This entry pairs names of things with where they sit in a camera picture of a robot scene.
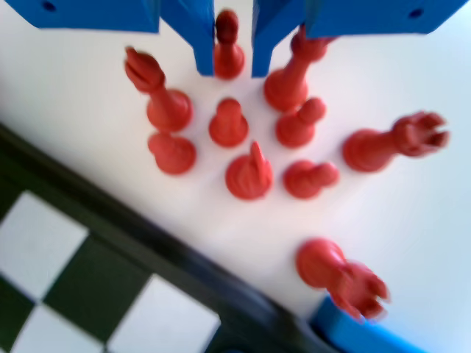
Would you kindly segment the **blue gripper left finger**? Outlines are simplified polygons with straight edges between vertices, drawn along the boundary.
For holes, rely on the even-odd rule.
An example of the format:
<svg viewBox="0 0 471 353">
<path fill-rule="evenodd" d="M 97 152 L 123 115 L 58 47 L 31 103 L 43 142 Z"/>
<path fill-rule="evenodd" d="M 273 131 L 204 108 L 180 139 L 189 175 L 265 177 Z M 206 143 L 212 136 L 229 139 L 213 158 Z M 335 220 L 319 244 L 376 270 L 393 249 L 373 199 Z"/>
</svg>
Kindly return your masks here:
<svg viewBox="0 0 471 353">
<path fill-rule="evenodd" d="M 214 1 L 165 0 L 160 4 L 160 17 L 192 47 L 198 72 L 213 76 Z"/>
</svg>

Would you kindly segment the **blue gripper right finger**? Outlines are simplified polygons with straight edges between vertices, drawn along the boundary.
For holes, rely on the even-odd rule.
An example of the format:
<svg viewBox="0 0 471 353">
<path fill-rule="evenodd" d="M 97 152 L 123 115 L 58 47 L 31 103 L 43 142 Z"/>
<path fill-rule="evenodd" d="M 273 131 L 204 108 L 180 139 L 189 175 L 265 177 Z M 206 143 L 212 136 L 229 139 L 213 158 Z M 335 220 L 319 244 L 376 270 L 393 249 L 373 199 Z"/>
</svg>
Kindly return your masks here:
<svg viewBox="0 0 471 353">
<path fill-rule="evenodd" d="M 253 1 L 252 78 L 268 74 L 275 46 L 304 21 L 303 0 Z"/>
</svg>

